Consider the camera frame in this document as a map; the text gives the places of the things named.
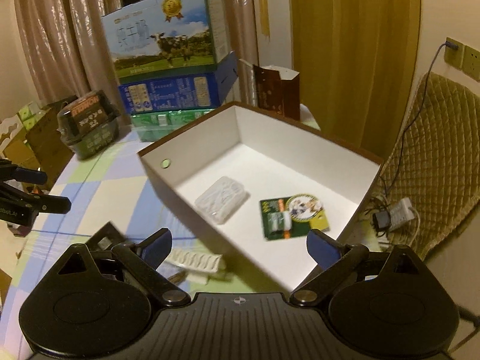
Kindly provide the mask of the wall socket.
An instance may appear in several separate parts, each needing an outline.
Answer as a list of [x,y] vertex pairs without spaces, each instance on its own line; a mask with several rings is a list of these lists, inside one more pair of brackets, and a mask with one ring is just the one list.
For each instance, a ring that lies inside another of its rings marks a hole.
[[447,65],[461,70],[468,77],[479,81],[480,53],[478,50],[447,37],[443,58]]

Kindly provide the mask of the checked tablecloth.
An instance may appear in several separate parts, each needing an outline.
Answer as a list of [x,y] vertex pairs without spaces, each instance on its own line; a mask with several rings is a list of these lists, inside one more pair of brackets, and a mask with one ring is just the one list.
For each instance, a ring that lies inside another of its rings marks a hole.
[[[1,314],[1,344],[21,338],[20,306],[53,262],[74,242],[83,242],[107,222],[139,241],[160,228],[172,231],[174,244],[201,242],[158,198],[139,158],[149,144],[134,134],[95,158],[72,160],[53,188],[71,200],[66,215],[38,216],[16,267]],[[238,275],[224,286],[230,292],[253,289]]]

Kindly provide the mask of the black shaver box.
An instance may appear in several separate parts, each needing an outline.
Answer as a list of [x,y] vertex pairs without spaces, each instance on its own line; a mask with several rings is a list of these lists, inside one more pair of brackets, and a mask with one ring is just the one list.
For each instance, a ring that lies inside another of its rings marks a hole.
[[85,244],[90,251],[104,251],[127,241],[112,222],[107,222]]

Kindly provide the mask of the white power strip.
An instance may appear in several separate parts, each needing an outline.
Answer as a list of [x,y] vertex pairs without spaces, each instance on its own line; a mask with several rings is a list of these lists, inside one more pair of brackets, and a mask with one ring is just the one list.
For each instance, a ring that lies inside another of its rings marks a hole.
[[394,231],[415,219],[413,206],[409,197],[400,199],[388,209],[388,212],[390,214],[390,231]]

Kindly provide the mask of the quilted olive chair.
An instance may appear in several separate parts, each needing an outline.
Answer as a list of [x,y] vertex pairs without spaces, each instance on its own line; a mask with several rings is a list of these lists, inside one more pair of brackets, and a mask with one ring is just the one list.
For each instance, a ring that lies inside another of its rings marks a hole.
[[421,220],[389,241],[425,258],[479,213],[479,96],[432,72],[421,81],[408,126],[378,185],[393,203],[409,197]]

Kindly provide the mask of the blue milk carton box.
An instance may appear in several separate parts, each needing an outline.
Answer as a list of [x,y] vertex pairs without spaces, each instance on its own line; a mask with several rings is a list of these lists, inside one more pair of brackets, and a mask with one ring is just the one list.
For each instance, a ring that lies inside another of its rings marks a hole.
[[238,79],[234,52],[214,72],[152,78],[119,86],[125,111],[131,115],[153,111],[218,108]]

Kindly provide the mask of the clear plastic floss box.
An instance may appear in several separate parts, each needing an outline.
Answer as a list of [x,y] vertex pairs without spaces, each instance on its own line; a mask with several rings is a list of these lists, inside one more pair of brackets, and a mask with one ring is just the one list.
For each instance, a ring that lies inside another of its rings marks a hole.
[[222,176],[195,201],[198,211],[215,224],[223,224],[247,199],[244,186],[227,176]]

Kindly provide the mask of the cow milk carton box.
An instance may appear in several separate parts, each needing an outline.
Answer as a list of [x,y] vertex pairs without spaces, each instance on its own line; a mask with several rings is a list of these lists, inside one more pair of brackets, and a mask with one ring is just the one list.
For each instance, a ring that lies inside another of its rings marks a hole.
[[102,25],[121,84],[211,72],[231,51],[223,0],[142,0]]

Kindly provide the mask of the black power adapter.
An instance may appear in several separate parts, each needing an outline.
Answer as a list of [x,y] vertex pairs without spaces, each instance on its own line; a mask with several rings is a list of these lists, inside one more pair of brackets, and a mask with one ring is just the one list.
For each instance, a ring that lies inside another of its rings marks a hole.
[[376,232],[385,232],[391,227],[391,215],[389,211],[374,213],[372,220]]

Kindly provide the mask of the yellow curtain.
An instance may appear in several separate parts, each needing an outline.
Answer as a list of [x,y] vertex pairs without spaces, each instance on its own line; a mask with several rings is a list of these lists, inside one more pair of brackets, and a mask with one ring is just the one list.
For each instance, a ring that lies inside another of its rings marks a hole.
[[387,158],[416,65],[421,0],[290,0],[300,98],[323,133]]

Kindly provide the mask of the green battery blister pack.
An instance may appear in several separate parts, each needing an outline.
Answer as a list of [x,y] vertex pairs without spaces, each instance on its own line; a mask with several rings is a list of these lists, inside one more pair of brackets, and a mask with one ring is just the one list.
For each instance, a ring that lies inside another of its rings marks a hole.
[[264,199],[259,208],[267,241],[306,236],[312,229],[329,231],[324,205],[312,194]]

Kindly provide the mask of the brown curtain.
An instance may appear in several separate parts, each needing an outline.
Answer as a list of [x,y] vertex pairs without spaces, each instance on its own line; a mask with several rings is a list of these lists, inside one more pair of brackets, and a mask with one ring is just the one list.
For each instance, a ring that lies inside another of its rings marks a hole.
[[[128,0],[14,0],[19,35],[43,105],[100,89],[120,105],[103,37],[103,15]],[[259,58],[253,0],[224,0],[231,45],[238,57]]]

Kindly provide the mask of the green drink pack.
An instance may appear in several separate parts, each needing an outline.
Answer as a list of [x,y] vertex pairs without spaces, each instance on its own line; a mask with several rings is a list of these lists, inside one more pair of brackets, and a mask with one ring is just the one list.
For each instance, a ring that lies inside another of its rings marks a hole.
[[141,141],[154,142],[211,111],[212,109],[147,112],[131,115],[130,119]]

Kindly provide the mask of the black instant noodle bowl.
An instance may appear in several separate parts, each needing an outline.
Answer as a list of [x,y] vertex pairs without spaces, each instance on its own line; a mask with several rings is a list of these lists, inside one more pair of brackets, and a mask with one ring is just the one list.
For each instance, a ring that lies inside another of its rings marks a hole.
[[119,115],[103,91],[91,91],[57,114],[60,139],[80,160],[90,158],[118,138]]

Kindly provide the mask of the brown cardboard storage box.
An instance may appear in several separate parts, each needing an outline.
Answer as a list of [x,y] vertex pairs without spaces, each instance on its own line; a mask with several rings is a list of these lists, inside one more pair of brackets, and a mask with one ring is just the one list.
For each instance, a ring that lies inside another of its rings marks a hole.
[[[150,144],[139,158],[158,198],[228,269],[256,291],[290,292],[313,271],[304,237],[269,241],[260,202],[309,194],[324,205],[329,235],[343,241],[382,166],[379,157],[319,130],[231,102]],[[247,198],[222,224],[195,200],[219,178]]]

